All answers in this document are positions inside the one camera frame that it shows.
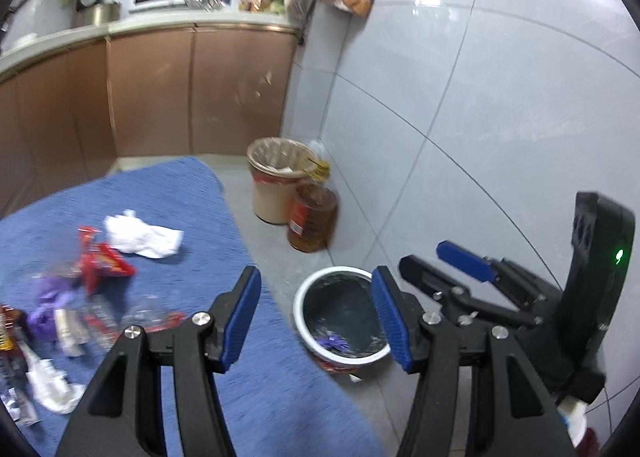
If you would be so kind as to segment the brown kitchen cabinets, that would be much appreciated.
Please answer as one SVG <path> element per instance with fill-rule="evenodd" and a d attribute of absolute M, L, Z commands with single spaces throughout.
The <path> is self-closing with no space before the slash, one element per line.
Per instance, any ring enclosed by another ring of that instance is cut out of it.
<path fill-rule="evenodd" d="M 1 61 L 1 211 L 131 157 L 243 154 L 280 132 L 296 33 L 164 24 L 55 36 Z"/>

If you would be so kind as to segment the beige bin with liner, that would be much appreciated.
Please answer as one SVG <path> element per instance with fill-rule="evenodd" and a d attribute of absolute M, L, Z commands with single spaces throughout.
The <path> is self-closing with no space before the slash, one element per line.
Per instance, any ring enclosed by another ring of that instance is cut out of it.
<path fill-rule="evenodd" d="M 246 151 L 253 179 L 253 211 L 262 221 L 288 223 L 295 188 L 319 160 L 307 145 L 283 137 L 254 140 Z"/>

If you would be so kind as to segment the white crumpled paper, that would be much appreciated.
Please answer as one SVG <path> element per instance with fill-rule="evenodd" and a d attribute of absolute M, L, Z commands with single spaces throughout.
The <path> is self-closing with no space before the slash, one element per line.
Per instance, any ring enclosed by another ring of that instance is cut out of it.
<path fill-rule="evenodd" d="M 24 355 L 34 399 L 51 413 L 71 414 L 85 393 L 85 385 L 68 381 L 65 371 L 56 369 L 50 359 L 40 359 L 25 342 L 18 346 Z"/>

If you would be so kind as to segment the amber cooking oil bottle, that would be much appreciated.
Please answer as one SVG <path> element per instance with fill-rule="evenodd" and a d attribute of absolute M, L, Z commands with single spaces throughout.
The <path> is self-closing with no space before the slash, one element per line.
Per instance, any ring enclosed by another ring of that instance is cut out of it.
<path fill-rule="evenodd" d="M 306 177 L 294 189 L 288 218 L 288 243 L 305 253 L 326 247 L 333 233 L 339 202 L 329 162 L 312 162 Z"/>

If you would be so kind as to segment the dark brown snack wrapper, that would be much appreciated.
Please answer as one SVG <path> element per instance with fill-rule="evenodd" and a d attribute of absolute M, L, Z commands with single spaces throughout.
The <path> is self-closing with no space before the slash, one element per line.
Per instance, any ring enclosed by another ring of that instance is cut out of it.
<path fill-rule="evenodd" d="M 25 316 L 20 310 L 1 305 L 1 371 L 10 387 L 16 387 L 26 375 L 23 341 Z"/>

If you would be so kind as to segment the purple crumpled glove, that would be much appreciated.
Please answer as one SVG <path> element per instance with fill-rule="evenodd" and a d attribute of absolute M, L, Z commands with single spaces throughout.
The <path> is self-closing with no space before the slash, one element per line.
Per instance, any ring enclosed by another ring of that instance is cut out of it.
<path fill-rule="evenodd" d="M 58 339 L 55 312 L 64 310 L 76 298 L 74 278 L 43 275 L 37 279 L 35 310 L 27 314 L 27 327 L 33 338 L 44 342 Z"/>

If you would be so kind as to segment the red snack wrapper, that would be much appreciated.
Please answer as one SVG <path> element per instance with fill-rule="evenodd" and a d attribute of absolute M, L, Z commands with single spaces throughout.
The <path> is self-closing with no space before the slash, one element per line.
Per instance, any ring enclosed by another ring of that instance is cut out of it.
<path fill-rule="evenodd" d="M 88 297 L 98 292 L 103 279 L 130 278 L 136 273 L 134 266 L 108 243 L 96 242 L 98 232 L 90 226 L 78 228 L 80 255 L 77 267 Z"/>

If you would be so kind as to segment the white round trash bin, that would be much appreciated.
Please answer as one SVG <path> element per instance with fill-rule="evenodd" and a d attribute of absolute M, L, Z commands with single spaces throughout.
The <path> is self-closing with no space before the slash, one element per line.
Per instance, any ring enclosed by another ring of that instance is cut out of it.
<path fill-rule="evenodd" d="M 390 355 L 371 293 L 371 274 L 331 266 L 308 276 L 292 306 L 295 329 L 328 373 L 356 373 Z"/>

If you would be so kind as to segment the white tissue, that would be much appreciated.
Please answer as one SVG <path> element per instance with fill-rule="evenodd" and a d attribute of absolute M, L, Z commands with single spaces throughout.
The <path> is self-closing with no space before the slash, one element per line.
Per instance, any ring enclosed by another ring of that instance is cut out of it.
<path fill-rule="evenodd" d="M 104 217 L 106 242 L 125 255 L 139 255 L 161 260 L 176 255 L 181 247 L 183 231 L 150 225 L 137 217 L 134 210 Z"/>

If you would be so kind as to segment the steel pot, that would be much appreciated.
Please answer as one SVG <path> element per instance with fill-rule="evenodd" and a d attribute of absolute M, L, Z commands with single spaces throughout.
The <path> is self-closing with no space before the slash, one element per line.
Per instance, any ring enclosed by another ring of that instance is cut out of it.
<path fill-rule="evenodd" d="M 110 24 L 118 21 L 122 12 L 122 4 L 119 2 L 99 3 L 80 10 L 74 15 L 73 27 L 92 27 Z"/>

